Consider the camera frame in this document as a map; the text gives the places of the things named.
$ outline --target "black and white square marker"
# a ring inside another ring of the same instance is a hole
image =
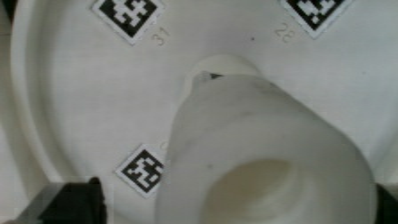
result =
[[[339,17],[352,0],[281,0],[283,6],[316,38]]]
[[[156,155],[156,150],[148,145],[142,145],[123,162],[116,174],[144,198],[149,198],[156,192],[162,173],[164,163]]]
[[[98,0],[93,11],[133,45],[164,11],[160,0]]]

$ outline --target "curved edge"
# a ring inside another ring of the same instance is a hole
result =
[[[78,181],[71,165],[62,158],[46,119],[39,93],[34,89],[41,20],[48,0],[20,0],[11,39],[11,82],[20,125],[30,150],[50,182]]]

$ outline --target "white plate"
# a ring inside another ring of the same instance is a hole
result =
[[[94,15],[94,0],[21,0],[13,37],[20,112],[48,178],[98,176],[114,210],[146,224],[155,197],[114,170],[142,143],[167,142],[185,76],[208,56],[247,58],[352,138],[373,168],[398,130],[396,0],[354,1],[316,40],[277,0],[164,4],[135,46]]]

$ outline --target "white plastic part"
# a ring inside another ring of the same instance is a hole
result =
[[[9,23],[0,2],[0,223],[16,218],[46,185],[46,177],[29,150],[16,115],[11,88]]]
[[[155,223],[156,197],[114,170],[142,144],[169,140],[187,74],[212,55],[247,58],[377,167],[398,130],[398,30],[380,25],[398,21],[396,0],[354,1],[316,41],[279,1],[164,0],[133,47],[94,0],[18,2],[13,86],[32,153],[50,181],[101,178],[126,222]]]
[[[158,224],[373,224],[359,150],[258,77],[201,85],[174,120]]]

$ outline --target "black object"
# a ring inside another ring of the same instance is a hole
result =
[[[7,15],[9,15],[9,19],[13,21],[18,0],[2,0],[2,1],[4,1],[4,8],[5,8]]]
[[[398,201],[380,186],[377,187],[377,191],[379,191],[377,224],[396,224]]]
[[[107,207],[103,201],[98,178],[93,178],[87,184],[66,184],[39,215],[43,224],[105,224]]]

